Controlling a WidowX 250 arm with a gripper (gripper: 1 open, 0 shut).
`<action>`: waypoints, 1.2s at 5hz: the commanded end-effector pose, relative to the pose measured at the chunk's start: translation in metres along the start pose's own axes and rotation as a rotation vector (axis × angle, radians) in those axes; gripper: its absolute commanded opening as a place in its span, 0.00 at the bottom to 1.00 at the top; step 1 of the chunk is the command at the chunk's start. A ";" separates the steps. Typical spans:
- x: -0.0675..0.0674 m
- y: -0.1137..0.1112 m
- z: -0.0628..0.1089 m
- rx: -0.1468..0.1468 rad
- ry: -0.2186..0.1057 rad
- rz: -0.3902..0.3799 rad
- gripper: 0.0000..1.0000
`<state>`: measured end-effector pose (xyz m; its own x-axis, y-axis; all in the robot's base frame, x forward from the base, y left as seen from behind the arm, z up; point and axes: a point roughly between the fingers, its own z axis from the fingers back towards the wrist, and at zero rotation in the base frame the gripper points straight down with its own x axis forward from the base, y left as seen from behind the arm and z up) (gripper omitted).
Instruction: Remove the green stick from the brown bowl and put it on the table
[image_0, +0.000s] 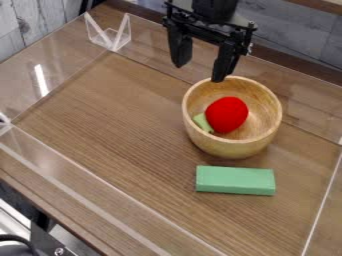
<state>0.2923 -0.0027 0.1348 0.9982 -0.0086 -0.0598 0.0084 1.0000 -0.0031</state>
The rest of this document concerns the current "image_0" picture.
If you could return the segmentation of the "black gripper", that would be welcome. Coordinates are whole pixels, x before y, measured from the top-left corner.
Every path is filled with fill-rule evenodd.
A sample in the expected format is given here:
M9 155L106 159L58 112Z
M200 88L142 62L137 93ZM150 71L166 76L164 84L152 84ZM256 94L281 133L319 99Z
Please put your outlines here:
M239 55L247 55L257 25L237 14L239 0L165 0L162 26L173 65L192 58L192 39L219 46L211 81L219 83L235 69Z

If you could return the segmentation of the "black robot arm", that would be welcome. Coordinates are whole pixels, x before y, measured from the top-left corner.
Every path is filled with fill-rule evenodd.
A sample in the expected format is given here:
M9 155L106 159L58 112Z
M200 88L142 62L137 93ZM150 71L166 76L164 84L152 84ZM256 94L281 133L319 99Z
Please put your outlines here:
M251 53L257 25L236 13L239 0L165 0L170 61L181 68L192 59L192 39L217 46L211 81L219 83L233 72L239 58Z

